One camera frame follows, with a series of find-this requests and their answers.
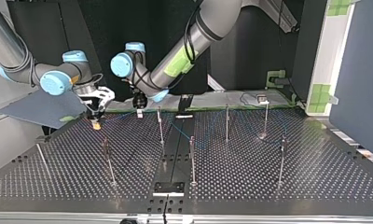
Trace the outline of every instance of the metal rod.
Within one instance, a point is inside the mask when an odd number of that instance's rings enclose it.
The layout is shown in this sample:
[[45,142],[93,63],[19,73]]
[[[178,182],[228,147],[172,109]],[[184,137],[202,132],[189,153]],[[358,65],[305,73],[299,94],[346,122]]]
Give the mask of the metal rod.
[[228,123],[229,123],[229,105],[227,105],[227,142],[229,141]]
[[196,182],[196,175],[195,175],[195,137],[190,136],[189,140],[189,150],[190,150],[190,159],[192,161],[192,186],[196,186],[198,183]]
[[283,165],[284,165],[284,158],[285,158],[285,154],[286,154],[286,151],[288,150],[288,142],[286,140],[286,136],[283,134],[283,137],[282,137],[282,146],[281,146],[281,151],[282,151],[282,163],[280,165],[280,174],[279,174],[279,183],[278,183],[278,188],[281,187],[281,185],[283,184]]
[[266,112],[265,112],[265,127],[263,132],[266,133],[266,129],[268,127],[268,113],[269,113],[269,104],[266,105]]
[[282,150],[282,163],[280,165],[280,174],[279,174],[279,182],[278,182],[278,188],[280,188],[283,184],[283,166],[284,166],[284,152]]
[[259,135],[259,138],[264,139],[267,134],[267,128],[268,128],[268,113],[269,113],[269,102],[266,102],[266,109],[265,109],[265,124],[263,127],[263,133]]
[[108,158],[108,167],[110,169],[111,177],[113,179],[113,184],[116,185],[117,181],[115,180],[114,170],[113,170],[110,158]]
[[42,162],[44,163],[45,168],[47,169],[47,172],[48,172],[49,178],[51,178],[51,177],[50,177],[49,167],[48,167],[48,164],[47,164],[47,160],[45,159],[45,156],[44,156],[44,153],[43,153],[43,151],[42,151],[42,148],[41,148],[41,146],[40,146],[38,143],[35,144],[35,145],[37,146],[37,148],[38,148],[38,152],[39,152],[39,155],[40,155],[40,157],[41,157],[41,160],[42,160]]
[[0,64],[6,67],[21,65],[25,56],[23,45],[0,12]]
[[107,137],[105,137],[104,141],[103,141],[103,154],[104,154],[105,160],[108,162],[108,170],[109,170],[109,173],[111,175],[113,185],[116,185],[117,181],[115,179],[114,169],[113,169],[113,166],[112,166],[112,163],[111,163],[112,152],[111,152],[111,148],[109,146],[109,140],[108,140]]
[[162,128],[162,122],[161,122],[161,110],[160,107],[158,109],[158,123],[159,123],[159,128],[160,128],[160,142],[163,145],[164,140],[163,140],[163,128]]
[[38,152],[39,152],[39,155],[41,157],[41,160],[43,163],[45,163],[47,165],[47,160],[45,160],[45,157],[44,157],[44,153],[42,153],[42,149],[41,149],[41,146],[37,143],[35,144],[38,148]]

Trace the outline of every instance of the gray wall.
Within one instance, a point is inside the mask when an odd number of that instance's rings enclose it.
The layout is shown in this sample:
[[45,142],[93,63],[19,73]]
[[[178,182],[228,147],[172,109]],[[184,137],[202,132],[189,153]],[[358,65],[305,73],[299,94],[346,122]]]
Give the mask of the gray wall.
[[356,4],[330,121],[373,152],[373,0]]

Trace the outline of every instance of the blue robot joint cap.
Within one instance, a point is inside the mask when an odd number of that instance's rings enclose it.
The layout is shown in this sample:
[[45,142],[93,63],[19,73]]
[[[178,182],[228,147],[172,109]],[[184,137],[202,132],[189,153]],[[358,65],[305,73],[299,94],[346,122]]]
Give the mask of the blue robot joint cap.
[[62,56],[64,63],[87,63],[88,59],[82,50],[72,50],[65,52]]

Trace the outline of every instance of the end effector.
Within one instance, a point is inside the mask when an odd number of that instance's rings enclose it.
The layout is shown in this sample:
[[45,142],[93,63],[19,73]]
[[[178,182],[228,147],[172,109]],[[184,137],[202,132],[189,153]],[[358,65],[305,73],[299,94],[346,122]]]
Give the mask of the end effector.
[[41,88],[50,95],[73,91],[87,108],[87,118],[91,120],[93,128],[100,130],[100,118],[115,98],[114,92],[98,86],[103,75],[91,73],[83,51],[69,51],[64,53],[62,58],[62,65],[48,70],[40,78]]

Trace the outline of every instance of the gray panel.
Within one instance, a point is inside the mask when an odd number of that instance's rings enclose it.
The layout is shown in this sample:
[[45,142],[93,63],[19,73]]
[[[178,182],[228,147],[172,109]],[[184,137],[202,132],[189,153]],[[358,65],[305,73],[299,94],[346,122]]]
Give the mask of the gray panel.
[[85,110],[86,107],[71,91],[61,96],[52,96],[39,90],[0,109],[0,113],[15,119],[59,129],[66,123],[61,121],[62,118],[78,117]]
[[327,0],[306,0],[303,8],[297,40],[292,84],[299,97],[307,100],[311,84],[312,71],[323,29]]
[[356,4],[330,121],[373,152],[373,0]]

